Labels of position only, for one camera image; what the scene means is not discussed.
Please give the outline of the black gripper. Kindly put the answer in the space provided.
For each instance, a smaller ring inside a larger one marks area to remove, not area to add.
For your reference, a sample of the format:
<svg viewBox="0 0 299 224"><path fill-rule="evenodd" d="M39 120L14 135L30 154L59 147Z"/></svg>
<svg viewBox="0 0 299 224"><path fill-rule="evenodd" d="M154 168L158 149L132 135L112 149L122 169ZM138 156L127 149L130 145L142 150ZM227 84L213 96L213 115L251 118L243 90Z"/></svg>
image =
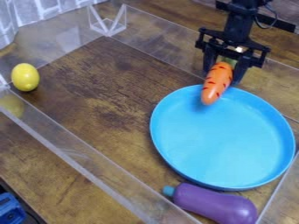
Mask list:
<svg viewBox="0 0 299 224"><path fill-rule="evenodd" d="M234 59L233 84L238 85L250 67L262 67L270 48L250 38L259 5L229 5L229 19L223 31L202 27L195 47L203 51L203 72L209 75L219 56Z"/></svg>

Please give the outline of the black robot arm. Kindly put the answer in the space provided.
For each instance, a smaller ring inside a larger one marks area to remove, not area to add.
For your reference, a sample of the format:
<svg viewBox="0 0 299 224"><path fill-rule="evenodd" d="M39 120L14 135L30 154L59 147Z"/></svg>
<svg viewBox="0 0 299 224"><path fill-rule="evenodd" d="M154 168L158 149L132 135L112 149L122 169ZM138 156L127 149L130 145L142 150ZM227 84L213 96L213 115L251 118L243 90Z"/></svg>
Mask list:
<svg viewBox="0 0 299 224"><path fill-rule="evenodd" d="M199 29L195 47L203 51L203 71L207 74L219 56L235 60L233 84L238 85L251 67L262 67L270 48L250 38L253 24L258 22L258 8L271 0L231 0L223 31Z"/></svg>

